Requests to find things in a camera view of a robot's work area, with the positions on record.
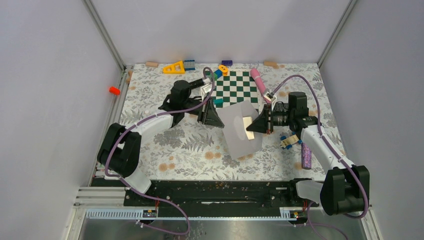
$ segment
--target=table surface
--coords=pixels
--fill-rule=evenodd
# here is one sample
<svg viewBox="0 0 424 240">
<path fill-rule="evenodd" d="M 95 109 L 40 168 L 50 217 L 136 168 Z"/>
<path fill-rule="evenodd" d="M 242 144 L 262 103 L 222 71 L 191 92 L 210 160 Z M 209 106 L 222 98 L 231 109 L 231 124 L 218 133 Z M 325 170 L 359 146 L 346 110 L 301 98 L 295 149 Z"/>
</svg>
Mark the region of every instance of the table surface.
<svg viewBox="0 0 424 240">
<path fill-rule="evenodd" d="M 191 82 L 202 76 L 206 66 L 212 70 L 218 64 L 196 64 L 196 70 L 185 74 L 163 74 L 158 68 L 144 64 L 134 66 L 128 86 L 120 124 L 127 127 L 155 113 L 176 80 Z M 249 71 L 257 68 L 263 82 L 270 90 L 286 77 L 294 74 L 304 76 L 312 85 L 321 107 L 321 122 L 334 144 L 344 152 L 336 120 L 316 63 L 278 64 L 279 68 L 263 64 L 234 64 L 230 71 Z M 316 116 L 317 106 L 308 86 L 298 77 L 281 87 L 278 100 L 288 102 L 289 92 L 305 92 L 309 114 Z M 192 96 L 199 95 L 194 90 Z M 301 146 L 281 149 L 280 137 L 290 136 L 288 126 L 275 127 L 272 134 L 264 134 L 262 150 L 237 159 L 231 159 L 222 128 L 210 127 L 197 122 L 197 116 L 186 114 L 175 127 L 154 136 L 140 148 L 138 167 L 152 180 L 244 180 L 288 181 L 293 178 L 312 178 L 323 181 L 325 173 L 312 155 L 312 169 L 302 169 Z"/>
</svg>

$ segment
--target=gray wall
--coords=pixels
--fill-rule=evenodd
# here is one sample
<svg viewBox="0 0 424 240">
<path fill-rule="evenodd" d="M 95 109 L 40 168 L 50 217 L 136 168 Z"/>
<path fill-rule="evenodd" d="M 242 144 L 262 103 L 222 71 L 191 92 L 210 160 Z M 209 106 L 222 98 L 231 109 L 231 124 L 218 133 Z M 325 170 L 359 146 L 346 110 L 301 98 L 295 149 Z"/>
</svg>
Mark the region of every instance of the gray wall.
<svg viewBox="0 0 424 240">
<path fill-rule="evenodd" d="M 0 239 L 57 240 L 119 70 L 81 1 L 0 5 Z"/>
<path fill-rule="evenodd" d="M 126 64 L 316 63 L 349 0 L 93 0 Z"/>
<path fill-rule="evenodd" d="M 360 0 L 321 68 L 385 240 L 424 233 L 423 44 L 423 0 Z"/>
</svg>

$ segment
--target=green and white checkerboard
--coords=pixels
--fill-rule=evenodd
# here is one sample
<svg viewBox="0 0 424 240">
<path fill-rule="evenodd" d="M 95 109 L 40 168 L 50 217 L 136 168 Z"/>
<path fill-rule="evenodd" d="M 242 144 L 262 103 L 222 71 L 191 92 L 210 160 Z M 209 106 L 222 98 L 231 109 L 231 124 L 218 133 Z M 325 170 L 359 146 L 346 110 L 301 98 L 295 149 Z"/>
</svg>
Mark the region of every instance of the green and white checkerboard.
<svg viewBox="0 0 424 240">
<path fill-rule="evenodd" d="M 258 88 L 248 71 L 230 71 L 228 76 L 222 76 L 216 81 L 216 89 L 212 98 L 223 99 L 216 108 L 224 108 L 243 101 L 249 101 L 258 110 Z"/>
</svg>

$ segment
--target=blue lego brick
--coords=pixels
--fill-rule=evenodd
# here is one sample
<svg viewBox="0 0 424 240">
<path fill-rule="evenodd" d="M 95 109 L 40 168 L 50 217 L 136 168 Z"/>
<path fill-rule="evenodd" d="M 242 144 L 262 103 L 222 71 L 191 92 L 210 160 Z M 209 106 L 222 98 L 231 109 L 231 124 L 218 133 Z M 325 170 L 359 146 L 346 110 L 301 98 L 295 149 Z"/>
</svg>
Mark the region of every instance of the blue lego brick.
<svg viewBox="0 0 424 240">
<path fill-rule="evenodd" d="M 194 60 L 184 60 L 182 64 L 184 66 L 184 70 L 186 71 L 196 70 Z"/>
<path fill-rule="evenodd" d="M 232 66 L 233 60 L 222 60 L 221 64 L 224 66 Z"/>
<path fill-rule="evenodd" d="M 219 69 L 216 70 L 214 73 L 216 74 L 216 79 L 219 79 L 220 77 L 223 76 L 223 72 L 221 70 L 219 70 Z"/>
<path fill-rule="evenodd" d="M 213 103 L 215 104 L 215 105 L 217 105 L 217 104 L 222 104 L 224 102 L 224 99 L 223 98 L 218 98 L 218 99 L 215 99 L 214 101 L 213 101 Z"/>
</svg>

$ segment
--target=purple block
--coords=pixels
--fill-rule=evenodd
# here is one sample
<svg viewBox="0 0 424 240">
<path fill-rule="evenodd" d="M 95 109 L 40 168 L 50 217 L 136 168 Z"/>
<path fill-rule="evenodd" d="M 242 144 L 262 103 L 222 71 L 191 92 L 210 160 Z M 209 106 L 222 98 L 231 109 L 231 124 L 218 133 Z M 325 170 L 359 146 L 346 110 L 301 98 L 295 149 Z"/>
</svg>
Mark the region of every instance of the purple block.
<svg viewBox="0 0 424 240">
<path fill-rule="evenodd" d="M 222 60 L 221 64 L 224 65 L 224 66 L 232 66 L 233 60 Z"/>
<path fill-rule="evenodd" d="M 302 143 L 302 168 L 303 169 L 312 168 L 312 151 L 304 143 Z"/>
</svg>

